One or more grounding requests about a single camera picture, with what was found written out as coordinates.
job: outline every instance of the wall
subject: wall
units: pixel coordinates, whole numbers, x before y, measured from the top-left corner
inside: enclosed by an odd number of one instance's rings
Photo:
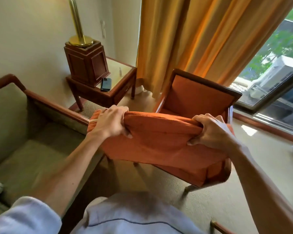
[[[111,0],[116,59],[136,65],[141,0]]]
[[[111,0],[77,0],[84,33],[114,57]],[[107,38],[102,38],[100,20]],[[0,0],[0,77],[13,73],[30,90],[69,107],[74,102],[64,43],[75,35],[67,0]]]

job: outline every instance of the curtain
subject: curtain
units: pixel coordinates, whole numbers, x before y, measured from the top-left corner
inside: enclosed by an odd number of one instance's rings
[[[229,86],[293,0],[142,0],[137,86],[156,98],[174,68]]]

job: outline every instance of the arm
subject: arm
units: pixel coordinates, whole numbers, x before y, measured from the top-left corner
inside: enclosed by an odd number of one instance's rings
[[[43,201],[59,216],[63,215],[101,143],[106,138],[120,133],[130,137],[122,126],[126,111],[128,107],[115,105],[102,110],[95,129],[86,135],[84,141],[67,157],[56,173],[40,182],[31,196]]]
[[[233,162],[260,234],[293,233],[293,208],[252,158],[249,149],[238,141],[221,116],[210,114],[193,118],[203,124],[200,136],[188,141],[221,149]]]

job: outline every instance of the hand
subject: hand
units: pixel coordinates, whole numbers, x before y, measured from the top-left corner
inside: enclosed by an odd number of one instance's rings
[[[128,110],[128,107],[118,107],[116,105],[103,109],[98,117],[96,127],[87,135],[91,136],[99,133],[103,139],[106,139],[123,134],[128,138],[132,138],[133,136],[124,127],[124,113]]]
[[[207,113],[205,115],[196,115],[192,119],[203,124],[203,131],[199,136],[190,139],[187,142],[188,145],[200,143],[227,153],[243,145],[231,133],[222,116],[213,117]]]

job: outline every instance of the wooden side table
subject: wooden side table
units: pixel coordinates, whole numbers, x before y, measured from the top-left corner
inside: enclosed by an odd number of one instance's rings
[[[66,77],[66,81],[81,111],[83,111],[83,105],[79,97],[106,108],[113,104],[117,105],[129,88],[132,88],[131,99],[135,97],[137,68],[109,57],[106,58],[106,61],[110,72],[107,78],[112,79],[112,88],[109,92],[100,90],[101,83],[96,87],[90,87],[72,79],[70,76]]]

